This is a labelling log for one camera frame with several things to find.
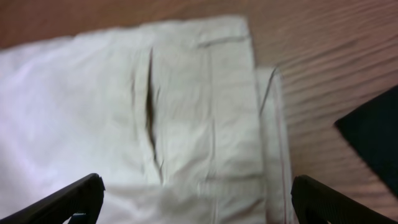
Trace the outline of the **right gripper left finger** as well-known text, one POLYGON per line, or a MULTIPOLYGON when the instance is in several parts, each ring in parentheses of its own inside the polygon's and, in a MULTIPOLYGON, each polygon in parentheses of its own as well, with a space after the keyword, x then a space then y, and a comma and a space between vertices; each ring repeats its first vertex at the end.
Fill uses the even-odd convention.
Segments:
POLYGON ((38 202, 1 219, 1 224, 95 224, 104 200, 102 178, 89 174, 38 202))

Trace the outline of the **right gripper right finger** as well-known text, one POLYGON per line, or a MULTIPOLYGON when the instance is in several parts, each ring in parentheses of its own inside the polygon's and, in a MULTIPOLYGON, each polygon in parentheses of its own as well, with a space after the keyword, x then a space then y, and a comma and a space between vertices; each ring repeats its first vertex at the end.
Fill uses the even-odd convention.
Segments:
POLYGON ((397 224, 307 175, 294 178, 291 196, 300 224, 397 224))

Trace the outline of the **beige khaki shorts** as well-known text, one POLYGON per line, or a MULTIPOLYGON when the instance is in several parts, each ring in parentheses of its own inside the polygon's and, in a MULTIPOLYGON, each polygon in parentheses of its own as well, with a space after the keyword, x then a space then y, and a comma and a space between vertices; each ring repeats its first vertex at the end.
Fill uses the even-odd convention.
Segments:
POLYGON ((90 173, 100 223, 292 223, 279 71, 245 18, 1 51, 1 216, 90 173))

